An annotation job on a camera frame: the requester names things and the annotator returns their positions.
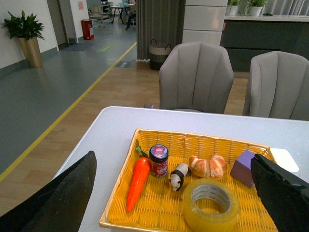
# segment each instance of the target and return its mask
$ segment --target purple box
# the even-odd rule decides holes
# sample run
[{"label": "purple box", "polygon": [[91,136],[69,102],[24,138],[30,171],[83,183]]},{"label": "purple box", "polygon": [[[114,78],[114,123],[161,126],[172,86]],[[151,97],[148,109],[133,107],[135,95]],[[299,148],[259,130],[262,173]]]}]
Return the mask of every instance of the purple box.
[{"label": "purple box", "polygon": [[245,150],[235,161],[230,173],[232,177],[236,178],[250,189],[254,185],[251,174],[251,160],[253,157],[253,152]]}]

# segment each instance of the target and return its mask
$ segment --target yellow floor line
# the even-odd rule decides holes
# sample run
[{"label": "yellow floor line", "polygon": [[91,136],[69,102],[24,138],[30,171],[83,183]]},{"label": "yellow floor line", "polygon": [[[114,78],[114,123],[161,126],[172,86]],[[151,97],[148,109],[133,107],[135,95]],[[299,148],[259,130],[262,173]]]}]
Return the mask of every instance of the yellow floor line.
[{"label": "yellow floor line", "polygon": [[106,70],[46,131],[43,132],[1,175],[0,182],[42,141],[43,138],[86,96],[87,93],[136,45],[134,43],[108,70]]}]

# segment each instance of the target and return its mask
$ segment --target red trash bin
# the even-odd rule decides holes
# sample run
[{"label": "red trash bin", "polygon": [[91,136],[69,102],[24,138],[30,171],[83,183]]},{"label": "red trash bin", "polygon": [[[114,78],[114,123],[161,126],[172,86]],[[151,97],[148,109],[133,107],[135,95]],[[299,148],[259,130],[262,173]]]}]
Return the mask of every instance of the red trash bin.
[{"label": "red trash bin", "polygon": [[82,20],[82,29],[83,29],[84,40],[92,40],[95,37],[93,34],[91,19]]}]

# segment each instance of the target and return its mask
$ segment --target bread roll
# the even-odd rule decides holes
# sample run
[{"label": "bread roll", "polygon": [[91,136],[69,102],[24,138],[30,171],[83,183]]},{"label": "bread roll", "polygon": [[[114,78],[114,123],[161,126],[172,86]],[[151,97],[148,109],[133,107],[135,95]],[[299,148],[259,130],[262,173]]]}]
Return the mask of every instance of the bread roll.
[{"label": "bread roll", "polygon": [[224,158],[219,155],[214,155],[209,160],[198,159],[196,156],[191,156],[189,163],[192,173],[202,178],[220,180],[227,169],[227,163]]}]

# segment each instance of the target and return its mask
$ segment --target white cabinet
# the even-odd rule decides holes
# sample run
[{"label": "white cabinet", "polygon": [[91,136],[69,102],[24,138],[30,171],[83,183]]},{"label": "white cabinet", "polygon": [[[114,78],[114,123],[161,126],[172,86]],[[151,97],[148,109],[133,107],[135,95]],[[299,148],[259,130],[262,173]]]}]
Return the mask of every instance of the white cabinet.
[{"label": "white cabinet", "polygon": [[227,0],[187,0],[183,43],[202,41],[219,45]]}]

